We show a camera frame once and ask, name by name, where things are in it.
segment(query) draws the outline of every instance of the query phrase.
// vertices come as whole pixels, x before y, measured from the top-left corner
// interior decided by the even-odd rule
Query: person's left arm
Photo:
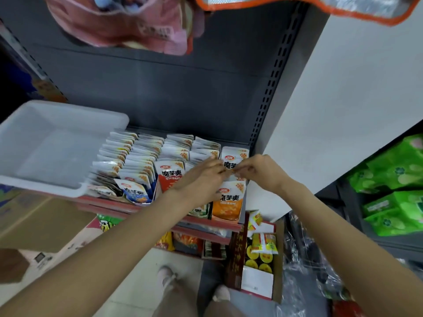
[[[91,317],[163,234],[190,210],[220,197],[228,172],[221,160],[196,166],[150,206],[18,293],[0,308],[0,316]]]

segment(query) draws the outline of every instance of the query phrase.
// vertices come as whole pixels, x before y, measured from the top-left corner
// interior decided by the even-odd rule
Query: yellow lid
[[[268,264],[261,264],[260,267],[258,267],[261,271],[266,271],[267,273],[272,273],[272,269]]]
[[[272,254],[260,254],[260,259],[262,260],[262,262],[265,263],[271,263],[273,260],[273,255]]]
[[[245,265],[246,265],[247,267],[251,267],[251,268],[254,268],[254,269],[258,269],[258,265],[257,265],[257,263],[256,263],[255,261],[253,261],[252,259],[247,260],[247,261],[245,262]]]
[[[256,260],[258,258],[258,254],[257,253],[252,254],[251,249],[252,249],[251,246],[247,247],[247,256],[248,256],[248,258]]]

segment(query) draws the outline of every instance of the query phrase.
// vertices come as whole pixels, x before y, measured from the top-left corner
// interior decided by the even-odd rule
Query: foot
[[[214,291],[213,301],[230,300],[229,289],[225,285],[219,285]]]
[[[157,282],[159,284],[159,288],[164,290],[167,285],[172,281],[174,276],[176,277],[175,273],[169,267],[161,267],[157,273]]]

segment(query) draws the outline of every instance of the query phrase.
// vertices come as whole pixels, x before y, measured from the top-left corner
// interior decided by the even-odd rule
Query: white wall
[[[423,119],[422,27],[423,2],[394,27],[331,16],[264,153],[316,193]],[[253,182],[247,209],[290,210]]]

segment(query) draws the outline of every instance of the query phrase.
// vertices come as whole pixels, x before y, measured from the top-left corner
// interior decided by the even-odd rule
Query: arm
[[[221,160],[204,161],[152,205],[18,293],[0,316],[91,317],[163,234],[193,208],[220,198],[216,191],[229,175]]]
[[[246,159],[235,170],[286,201],[367,316],[422,314],[420,279],[290,178],[268,155]]]

